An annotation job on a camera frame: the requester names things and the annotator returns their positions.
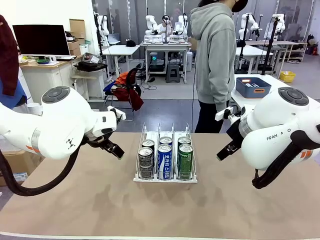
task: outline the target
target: black pants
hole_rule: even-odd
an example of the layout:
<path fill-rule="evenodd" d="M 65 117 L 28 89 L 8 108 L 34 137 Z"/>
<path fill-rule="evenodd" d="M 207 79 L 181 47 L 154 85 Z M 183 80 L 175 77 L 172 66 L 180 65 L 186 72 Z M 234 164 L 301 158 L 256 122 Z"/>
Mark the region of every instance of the black pants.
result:
<path fill-rule="evenodd" d="M 216 121 L 217 108 L 213 103 L 204 103 L 199 101 L 200 114 L 198 124 L 196 125 L 196 134 L 218 134 L 221 131 L 224 121 Z"/>

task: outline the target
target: can top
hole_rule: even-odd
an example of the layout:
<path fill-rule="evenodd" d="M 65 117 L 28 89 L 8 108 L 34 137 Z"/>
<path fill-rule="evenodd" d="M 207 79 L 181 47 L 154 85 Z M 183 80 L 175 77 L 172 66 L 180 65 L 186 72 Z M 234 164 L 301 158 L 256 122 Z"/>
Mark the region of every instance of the can top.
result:
<path fill-rule="evenodd" d="M 189 145 L 189 144 L 182 144 L 182 145 L 179 147 L 179 150 L 180 150 L 181 152 L 183 152 L 183 153 L 188 154 L 188 153 L 192 153 L 193 150 L 194 150 L 194 148 L 193 148 L 191 145 Z"/>
<path fill-rule="evenodd" d="M 179 137 L 178 142 L 181 144 L 190 144 L 191 139 L 187 136 L 182 136 L 182 137 Z"/>
<path fill-rule="evenodd" d="M 161 153 L 168 153 L 171 151 L 171 146 L 169 146 L 168 144 L 161 144 L 159 147 L 158 147 L 158 151 L 161 152 Z"/>
<path fill-rule="evenodd" d="M 172 143 L 172 138 L 169 136 L 163 136 L 160 138 L 160 143 L 162 144 L 170 144 Z"/>
<path fill-rule="evenodd" d="M 142 147 L 139 150 L 139 155 L 147 157 L 147 156 L 150 156 L 152 154 L 152 152 L 153 151 L 152 151 L 152 149 L 150 147 Z"/>
<path fill-rule="evenodd" d="M 145 147 L 152 147 L 155 145 L 155 142 L 150 139 L 147 139 L 142 142 L 142 145 Z"/>

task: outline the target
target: hair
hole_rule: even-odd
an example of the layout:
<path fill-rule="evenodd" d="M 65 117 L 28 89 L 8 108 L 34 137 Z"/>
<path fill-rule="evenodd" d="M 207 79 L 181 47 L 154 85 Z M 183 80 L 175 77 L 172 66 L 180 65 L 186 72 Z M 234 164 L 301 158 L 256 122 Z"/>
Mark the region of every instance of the hair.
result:
<path fill-rule="evenodd" d="M 201 0 L 200 3 L 198 4 L 198 8 L 204 7 L 209 4 L 214 4 L 217 2 L 219 2 L 219 0 Z"/>

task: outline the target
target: white can rack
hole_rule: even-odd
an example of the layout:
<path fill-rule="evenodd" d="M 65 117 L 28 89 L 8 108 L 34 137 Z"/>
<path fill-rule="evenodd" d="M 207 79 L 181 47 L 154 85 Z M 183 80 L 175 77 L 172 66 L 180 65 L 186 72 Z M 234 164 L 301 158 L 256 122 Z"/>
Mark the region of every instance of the white can rack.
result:
<path fill-rule="evenodd" d="M 162 180 L 158 178 L 158 146 L 159 146 L 159 139 L 162 137 L 170 137 L 172 138 L 172 172 L 173 177 L 169 180 Z M 192 169 L 190 180 L 180 180 L 178 179 L 178 139 L 180 137 L 188 137 L 191 139 L 191 145 L 193 147 L 193 159 L 192 159 Z M 154 151 L 155 151 L 155 163 L 154 163 L 154 175 L 151 179 L 142 179 L 139 174 L 139 150 L 136 155 L 136 169 L 135 169 L 135 176 L 133 178 L 134 182 L 144 182 L 144 183 L 183 183 L 183 184 L 196 184 L 197 180 L 197 173 L 196 173 L 196 158 L 195 158 L 195 148 L 193 146 L 189 125 L 185 127 L 185 131 L 175 131 L 174 124 L 172 125 L 171 131 L 162 131 L 161 126 L 159 124 L 158 131 L 148 131 L 147 126 L 143 124 L 142 133 L 140 137 L 139 148 L 141 148 L 142 142 L 144 140 L 152 140 L 154 141 Z"/>

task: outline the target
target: black face mask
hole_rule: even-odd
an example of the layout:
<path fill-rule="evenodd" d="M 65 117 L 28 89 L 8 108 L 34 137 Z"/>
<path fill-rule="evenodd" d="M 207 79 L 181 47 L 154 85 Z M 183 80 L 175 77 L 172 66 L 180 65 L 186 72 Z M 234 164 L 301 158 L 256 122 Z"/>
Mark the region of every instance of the black face mask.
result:
<path fill-rule="evenodd" d="M 248 0 L 234 0 L 235 1 L 235 4 L 232 8 L 232 12 L 234 13 L 239 13 L 241 12 L 248 4 Z"/>

